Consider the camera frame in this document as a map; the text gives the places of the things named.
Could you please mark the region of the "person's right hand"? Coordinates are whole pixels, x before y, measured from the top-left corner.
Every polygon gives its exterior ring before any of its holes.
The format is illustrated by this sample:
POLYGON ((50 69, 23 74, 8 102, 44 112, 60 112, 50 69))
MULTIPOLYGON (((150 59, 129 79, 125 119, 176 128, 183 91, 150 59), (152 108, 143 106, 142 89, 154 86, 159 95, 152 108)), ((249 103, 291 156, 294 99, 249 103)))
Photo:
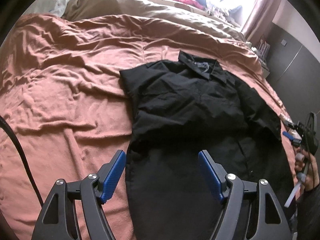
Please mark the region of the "person's right hand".
POLYGON ((314 155, 298 147, 295 148, 295 171, 306 172, 306 179, 303 183, 305 191, 311 191, 319 185, 319 174, 317 161, 314 155))

